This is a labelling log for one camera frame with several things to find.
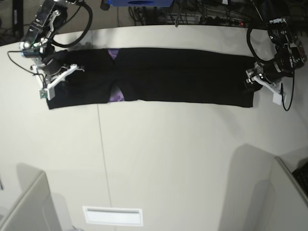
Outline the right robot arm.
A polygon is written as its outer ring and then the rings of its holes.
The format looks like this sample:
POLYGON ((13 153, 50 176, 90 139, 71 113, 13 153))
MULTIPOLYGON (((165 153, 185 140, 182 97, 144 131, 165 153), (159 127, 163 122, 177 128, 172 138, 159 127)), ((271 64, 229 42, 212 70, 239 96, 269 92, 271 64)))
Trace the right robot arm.
POLYGON ((34 61, 31 68, 33 75, 41 82, 41 89, 46 90, 54 87, 66 76, 77 70, 77 65, 66 66, 61 58, 67 48, 77 45, 88 33, 93 20, 91 7, 83 0, 45 0, 40 6, 34 21, 30 24, 26 34, 19 43, 20 53, 34 61), (61 44, 54 40, 55 35, 76 15, 67 18, 69 4, 84 8, 89 15, 87 25, 82 34, 73 42, 61 44), (63 48, 56 52, 54 47, 63 48))

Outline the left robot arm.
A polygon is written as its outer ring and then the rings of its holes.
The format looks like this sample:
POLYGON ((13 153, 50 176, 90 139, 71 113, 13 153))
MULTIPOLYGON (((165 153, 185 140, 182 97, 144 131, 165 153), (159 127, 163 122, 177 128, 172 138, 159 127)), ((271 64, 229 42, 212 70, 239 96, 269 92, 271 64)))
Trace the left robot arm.
POLYGON ((281 93, 281 84, 284 77, 293 78, 295 70, 304 66, 307 56, 301 40, 294 33, 287 18, 277 18, 266 23, 267 33, 274 44, 276 53, 273 58, 260 58, 252 43, 251 33, 256 24, 250 24, 246 33, 248 48, 255 58, 254 67, 246 70, 247 79, 241 91, 251 93, 266 87, 274 93, 281 93))

